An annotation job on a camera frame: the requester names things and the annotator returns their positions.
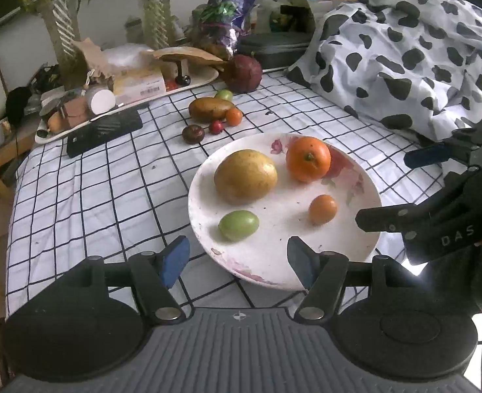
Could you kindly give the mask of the small orange cherry tomato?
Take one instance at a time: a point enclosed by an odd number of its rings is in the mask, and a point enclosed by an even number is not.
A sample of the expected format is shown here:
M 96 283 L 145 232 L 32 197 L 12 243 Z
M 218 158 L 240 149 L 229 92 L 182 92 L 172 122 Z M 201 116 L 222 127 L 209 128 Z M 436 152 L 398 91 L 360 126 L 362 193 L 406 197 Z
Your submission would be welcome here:
M 235 127 L 242 122 L 243 114 L 238 108 L 230 108 L 225 114 L 225 120 L 228 126 Z

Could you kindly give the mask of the small red cherry tomato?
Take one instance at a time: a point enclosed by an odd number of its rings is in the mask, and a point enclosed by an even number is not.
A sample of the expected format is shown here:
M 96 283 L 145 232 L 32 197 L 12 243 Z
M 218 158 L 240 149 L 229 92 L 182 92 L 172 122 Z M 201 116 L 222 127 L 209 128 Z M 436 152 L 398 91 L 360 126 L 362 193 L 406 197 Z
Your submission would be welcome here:
M 212 135 L 219 135 L 223 130 L 224 130 L 224 125 L 223 125 L 223 122 L 220 120 L 213 121 L 209 125 L 209 132 Z

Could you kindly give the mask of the red onion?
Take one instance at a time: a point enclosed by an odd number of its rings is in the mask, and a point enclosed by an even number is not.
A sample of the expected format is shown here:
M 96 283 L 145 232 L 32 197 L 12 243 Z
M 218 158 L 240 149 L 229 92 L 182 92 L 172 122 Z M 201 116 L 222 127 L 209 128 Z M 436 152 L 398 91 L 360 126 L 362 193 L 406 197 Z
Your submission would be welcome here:
M 259 87 L 262 68 L 253 57 L 237 54 L 224 66 L 222 78 L 232 92 L 248 93 Z

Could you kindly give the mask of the dark purple tomato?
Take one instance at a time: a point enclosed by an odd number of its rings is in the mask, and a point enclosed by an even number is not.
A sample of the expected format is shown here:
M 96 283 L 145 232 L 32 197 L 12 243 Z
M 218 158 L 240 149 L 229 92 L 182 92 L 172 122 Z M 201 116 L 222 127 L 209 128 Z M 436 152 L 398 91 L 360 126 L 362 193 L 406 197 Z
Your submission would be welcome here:
M 196 145 L 205 138 L 205 130 L 196 124 L 185 127 L 181 133 L 183 140 L 189 145 Z

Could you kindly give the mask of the small green tomato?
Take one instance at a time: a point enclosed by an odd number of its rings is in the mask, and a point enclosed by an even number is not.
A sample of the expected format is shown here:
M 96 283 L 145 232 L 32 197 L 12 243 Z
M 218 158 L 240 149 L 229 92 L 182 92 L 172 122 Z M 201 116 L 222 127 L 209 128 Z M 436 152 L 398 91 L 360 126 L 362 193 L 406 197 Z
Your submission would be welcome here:
M 227 101 L 232 101 L 233 100 L 233 93 L 230 90 L 224 89 L 220 90 L 215 94 L 215 99 L 220 99 L 220 100 L 227 100 Z

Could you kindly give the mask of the brown mango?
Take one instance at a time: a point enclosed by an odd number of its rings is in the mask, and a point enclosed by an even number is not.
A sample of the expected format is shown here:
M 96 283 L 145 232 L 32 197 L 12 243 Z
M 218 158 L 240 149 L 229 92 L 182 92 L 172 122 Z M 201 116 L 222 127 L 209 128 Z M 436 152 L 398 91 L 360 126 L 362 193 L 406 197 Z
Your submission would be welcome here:
M 192 101 L 188 106 L 190 118 L 200 123 L 211 123 L 222 121 L 226 118 L 226 113 L 236 106 L 229 100 L 219 98 L 200 98 Z

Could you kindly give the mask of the cow print blanket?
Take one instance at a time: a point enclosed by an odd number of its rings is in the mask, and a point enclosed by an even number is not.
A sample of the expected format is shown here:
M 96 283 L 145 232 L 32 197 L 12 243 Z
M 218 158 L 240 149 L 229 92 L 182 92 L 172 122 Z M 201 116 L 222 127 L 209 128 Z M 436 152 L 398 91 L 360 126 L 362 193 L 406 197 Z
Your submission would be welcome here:
M 412 139 L 482 127 L 482 8 L 355 0 L 329 11 L 286 73 L 348 114 Z

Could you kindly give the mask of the large orange tomato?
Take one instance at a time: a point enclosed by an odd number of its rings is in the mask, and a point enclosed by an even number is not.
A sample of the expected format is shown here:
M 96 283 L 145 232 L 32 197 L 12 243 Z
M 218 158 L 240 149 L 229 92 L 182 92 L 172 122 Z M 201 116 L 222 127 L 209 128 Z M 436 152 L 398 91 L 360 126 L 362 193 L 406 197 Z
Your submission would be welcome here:
M 331 167 L 328 145 L 313 137 L 296 137 L 286 153 L 286 167 L 291 176 L 302 183 L 323 178 Z

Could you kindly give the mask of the white checkered tablecloth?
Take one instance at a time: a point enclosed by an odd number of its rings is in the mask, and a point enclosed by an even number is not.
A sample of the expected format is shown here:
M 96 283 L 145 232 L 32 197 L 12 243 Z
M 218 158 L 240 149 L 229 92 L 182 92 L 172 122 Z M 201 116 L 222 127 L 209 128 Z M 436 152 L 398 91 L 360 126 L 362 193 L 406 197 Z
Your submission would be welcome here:
M 284 74 L 264 75 L 237 95 L 242 123 L 200 145 L 181 138 L 189 104 L 221 83 L 154 100 L 140 130 L 70 158 L 56 141 L 34 148 L 18 169 L 8 229 L 6 311 L 13 313 L 89 255 L 122 262 L 190 235 L 187 191 L 198 166 L 232 140 L 262 132 L 317 136 L 365 169 L 386 205 L 422 201 L 439 190 L 439 166 L 408 169 L 408 140 L 348 115 Z

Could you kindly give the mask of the white floral plate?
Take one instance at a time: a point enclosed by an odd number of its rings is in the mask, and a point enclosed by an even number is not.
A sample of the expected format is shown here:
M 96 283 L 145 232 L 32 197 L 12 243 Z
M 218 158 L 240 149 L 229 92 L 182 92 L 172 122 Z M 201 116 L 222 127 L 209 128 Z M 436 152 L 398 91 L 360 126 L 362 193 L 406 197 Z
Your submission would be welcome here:
M 378 233 L 366 233 L 355 222 L 361 209 L 381 204 L 378 190 L 367 172 L 341 148 L 330 152 L 335 166 L 325 178 L 310 184 L 290 176 L 285 154 L 295 135 L 260 133 L 236 139 L 214 151 L 191 182 L 187 211 L 193 232 L 205 252 L 236 277 L 266 288 L 297 291 L 302 288 L 287 257 L 290 237 L 298 236 L 314 252 L 334 251 L 354 262 L 365 261 L 378 244 Z M 263 198 L 245 205 L 259 218 L 259 228 L 237 242 L 223 237 L 218 224 L 238 207 L 223 200 L 213 181 L 215 170 L 230 154 L 252 149 L 267 155 L 276 166 L 276 186 Z M 330 195 L 338 204 L 332 221 L 314 225 L 308 217 L 313 199 Z

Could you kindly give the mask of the yellow potato on plate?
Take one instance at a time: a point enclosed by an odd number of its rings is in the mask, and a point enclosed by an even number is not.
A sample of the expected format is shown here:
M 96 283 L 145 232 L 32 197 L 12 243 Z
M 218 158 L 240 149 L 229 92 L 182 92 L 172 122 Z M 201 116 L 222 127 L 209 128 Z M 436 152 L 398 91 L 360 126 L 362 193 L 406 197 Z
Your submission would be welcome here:
M 218 195 L 233 205 L 247 204 L 266 196 L 277 184 L 273 161 L 259 151 L 242 149 L 225 158 L 214 173 Z

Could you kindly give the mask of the black zip case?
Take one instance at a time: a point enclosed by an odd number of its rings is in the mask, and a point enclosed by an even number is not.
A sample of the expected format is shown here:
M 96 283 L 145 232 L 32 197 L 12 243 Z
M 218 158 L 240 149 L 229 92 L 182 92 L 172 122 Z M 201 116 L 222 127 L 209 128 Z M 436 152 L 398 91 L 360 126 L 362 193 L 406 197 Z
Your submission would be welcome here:
M 263 69 L 287 67 L 306 52 L 311 39 L 297 32 L 252 34 L 240 39 L 237 53 L 253 57 Z

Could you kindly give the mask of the black rectangular device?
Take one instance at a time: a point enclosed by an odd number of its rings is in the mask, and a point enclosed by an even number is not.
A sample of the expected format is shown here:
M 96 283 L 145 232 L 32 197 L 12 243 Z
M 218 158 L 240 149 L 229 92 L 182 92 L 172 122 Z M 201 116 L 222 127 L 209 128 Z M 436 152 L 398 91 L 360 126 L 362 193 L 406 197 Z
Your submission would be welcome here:
M 67 137 L 66 154 L 74 158 L 111 140 L 140 130 L 142 126 L 141 116 L 136 109 L 126 109 L 104 116 L 70 133 Z

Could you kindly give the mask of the white round jar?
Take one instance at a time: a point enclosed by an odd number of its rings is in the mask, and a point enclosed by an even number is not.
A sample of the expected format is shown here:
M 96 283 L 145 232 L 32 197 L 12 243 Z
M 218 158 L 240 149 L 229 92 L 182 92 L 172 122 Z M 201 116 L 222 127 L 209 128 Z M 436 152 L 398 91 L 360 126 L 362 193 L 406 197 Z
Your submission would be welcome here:
M 85 92 L 88 108 L 94 115 L 102 115 L 116 106 L 114 93 L 106 87 L 95 86 Z

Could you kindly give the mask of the yellow cardboard box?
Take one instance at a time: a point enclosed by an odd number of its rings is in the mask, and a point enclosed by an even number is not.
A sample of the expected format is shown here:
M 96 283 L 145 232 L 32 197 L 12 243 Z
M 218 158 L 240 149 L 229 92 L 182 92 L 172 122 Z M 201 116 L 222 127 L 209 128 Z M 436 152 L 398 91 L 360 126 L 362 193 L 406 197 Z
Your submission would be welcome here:
M 162 70 L 159 66 L 152 66 L 123 71 L 114 77 L 113 93 L 118 105 L 163 96 L 166 83 Z

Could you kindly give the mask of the white serving tray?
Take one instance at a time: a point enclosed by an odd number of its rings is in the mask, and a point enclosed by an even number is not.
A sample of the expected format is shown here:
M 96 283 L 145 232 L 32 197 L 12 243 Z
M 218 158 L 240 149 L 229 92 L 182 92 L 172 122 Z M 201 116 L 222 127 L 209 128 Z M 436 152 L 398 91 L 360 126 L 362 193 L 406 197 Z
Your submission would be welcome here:
M 52 143 L 55 140 L 63 139 L 64 137 L 69 136 L 70 133 L 73 133 L 73 131 L 75 131 L 75 130 L 79 130 L 79 129 L 84 128 L 89 123 L 96 122 L 99 119 L 104 118 L 106 116 L 118 114 L 118 113 L 120 113 L 120 112 L 122 112 L 126 109 L 129 109 L 129 108 L 139 108 L 140 106 L 147 105 L 154 100 L 167 98 L 168 96 L 171 96 L 173 94 L 177 94 L 177 93 L 182 92 L 182 91 L 193 90 L 193 89 L 196 89 L 196 88 L 199 88 L 199 87 L 202 87 L 202 86 L 206 86 L 207 84 L 210 84 L 210 83 L 214 82 L 219 77 L 219 71 L 215 67 L 212 67 L 212 66 L 192 66 L 190 68 L 189 73 L 190 73 L 190 78 L 191 78 L 191 84 L 188 85 L 188 86 L 180 87 L 176 90 L 166 91 L 163 94 L 159 94 L 159 95 L 153 96 L 153 97 L 147 97 L 147 98 L 137 100 L 137 101 L 132 102 L 132 103 L 118 104 L 116 107 L 114 107 L 110 111 L 107 111 L 107 113 L 104 113 L 102 115 L 97 115 L 97 116 L 95 116 L 95 117 L 93 117 L 93 118 L 91 118 L 87 121 L 84 121 L 83 123 L 81 123 L 81 124 L 79 124 L 75 127 L 72 127 L 70 129 L 66 129 L 66 130 L 64 130 L 62 132 L 59 132 L 57 134 L 47 133 L 45 137 L 39 136 L 39 133 L 43 133 L 45 131 L 45 122 L 41 121 L 39 123 L 39 126 L 36 130 L 36 133 L 35 133 L 34 143 L 36 145 L 46 145 L 48 143 Z

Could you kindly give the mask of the purple foil snack bag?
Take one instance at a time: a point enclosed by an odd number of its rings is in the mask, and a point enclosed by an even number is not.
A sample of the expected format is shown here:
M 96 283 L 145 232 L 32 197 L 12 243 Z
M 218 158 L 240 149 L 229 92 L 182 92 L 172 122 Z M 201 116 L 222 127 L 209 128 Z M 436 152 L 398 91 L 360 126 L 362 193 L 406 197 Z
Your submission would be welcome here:
M 244 22 L 255 2 L 208 0 L 197 16 L 193 44 L 222 60 L 231 60 L 236 54 Z

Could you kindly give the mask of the brown paper bag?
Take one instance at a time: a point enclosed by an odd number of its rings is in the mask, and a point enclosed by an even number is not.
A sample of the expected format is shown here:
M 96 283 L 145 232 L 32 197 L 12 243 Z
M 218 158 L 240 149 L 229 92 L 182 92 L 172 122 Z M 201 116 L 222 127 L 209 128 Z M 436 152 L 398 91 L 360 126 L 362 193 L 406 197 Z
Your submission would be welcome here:
M 73 41 L 72 43 L 84 57 L 87 66 L 86 81 L 88 84 L 91 82 L 106 84 L 113 78 L 113 68 L 101 48 L 90 38 L 83 41 Z

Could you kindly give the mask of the brown padded envelope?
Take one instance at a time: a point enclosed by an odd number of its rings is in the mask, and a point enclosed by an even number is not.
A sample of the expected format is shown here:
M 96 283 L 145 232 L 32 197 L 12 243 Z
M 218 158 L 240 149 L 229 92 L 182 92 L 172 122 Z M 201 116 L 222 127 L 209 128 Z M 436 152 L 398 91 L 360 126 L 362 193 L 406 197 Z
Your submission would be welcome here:
M 222 66 L 226 63 L 226 60 L 223 60 L 208 51 L 191 46 L 167 47 L 160 50 L 149 49 L 144 50 L 141 53 L 149 55 L 155 60 L 172 62 L 188 60 L 191 63 L 202 66 Z

